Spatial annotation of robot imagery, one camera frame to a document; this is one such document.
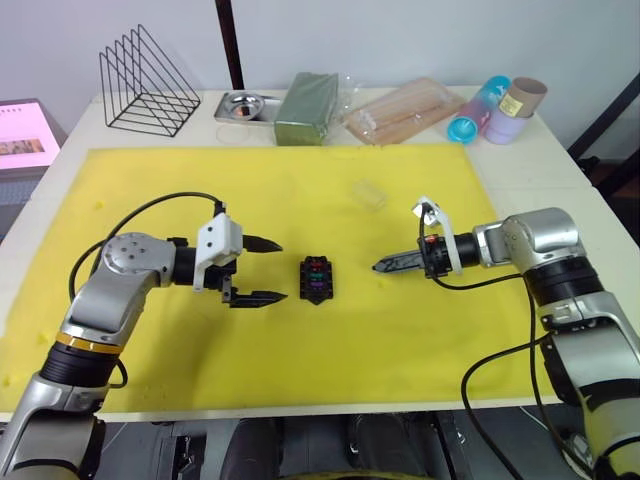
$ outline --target white table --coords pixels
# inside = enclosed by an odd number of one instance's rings
[[[389,89],[357,92],[354,104],[363,104]],[[453,87],[471,97],[477,87]],[[283,91],[265,91],[282,97]],[[31,200],[0,246],[0,334],[20,285],[69,186],[82,166],[89,149],[127,147],[213,147],[273,146],[272,129],[219,124],[213,112],[222,91],[200,92],[202,104],[175,138],[159,137],[107,128],[101,96],[89,105],[64,144]],[[407,143],[446,142],[442,121],[416,135]],[[346,130],[332,134],[331,144],[359,145]],[[482,181],[499,217],[549,206],[565,209],[580,228],[589,257],[603,285],[618,298],[636,330],[640,331],[640,252],[625,228],[611,212],[600,194],[575,165],[539,116],[535,115],[522,135],[511,145],[492,145],[480,138],[467,148],[467,154]],[[478,406],[532,403],[528,399],[481,401]],[[302,415],[363,411],[461,408],[461,402],[420,405],[345,405],[258,409],[259,415]],[[198,412],[198,415],[172,414],[172,418],[214,418],[247,415],[246,411]],[[110,420],[134,420],[144,415],[105,416]]]

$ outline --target yellow foam mat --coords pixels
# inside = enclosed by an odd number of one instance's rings
[[[241,293],[275,290],[289,298],[229,309],[217,291],[153,290],[122,355],[129,385],[109,393],[107,412],[456,401],[474,361],[528,338],[519,280],[454,292],[418,271],[371,270],[382,256],[416,247],[418,219],[410,208],[422,194],[440,204],[457,232],[495,219],[457,145],[96,150],[8,318],[0,411],[15,407],[42,365],[69,306],[75,259],[140,204],[183,190],[218,196],[245,233],[284,247],[244,253],[233,278]],[[206,200],[171,200],[126,231],[184,236],[193,245],[211,214]],[[319,306],[298,297],[299,262],[307,255],[333,262],[335,298]],[[447,279],[470,283],[512,272],[474,267]],[[527,372],[526,352],[498,360],[474,378],[471,396],[530,396]],[[550,391],[546,380],[542,389]]]

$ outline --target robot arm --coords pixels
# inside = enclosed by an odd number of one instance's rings
[[[438,205],[428,199],[419,205],[426,209],[427,225],[439,223],[433,221],[441,217]],[[442,226],[446,236],[451,227]],[[424,256],[419,251],[390,255],[373,268],[385,273],[424,268],[424,258],[429,276],[442,276],[455,271],[452,256],[459,256],[463,267],[513,264],[549,332],[541,349],[554,390],[584,412],[598,459],[596,478],[640,472],[640,340],[613,294],[603,289],[569,215],[557,208],[538,210],[454,238],[451,249],[439,235],[429,235],[421,247]]]
[[[193,285],[222,292],[231,307],[261,307],[285,295],[231,285],[242,249],[269,252],[280,246],[243,236],[219,212],[199,232],[197,248],[185,239],[167,241],[127,233],[103,247],[97,270],[78,292],[42,369],[31,378],[0,439],[0,478],[91,478],[97,470],[109,377],[154,287]]]

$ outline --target wire rack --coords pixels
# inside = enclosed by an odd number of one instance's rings
[[[175,136],[200,98],[146,28],[138,25],[99,54],[108,127]]]

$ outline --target green package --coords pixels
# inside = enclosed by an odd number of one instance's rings
[[[337,98],[337,73],[298,73],[276,117],[276,143],[322,145]]]

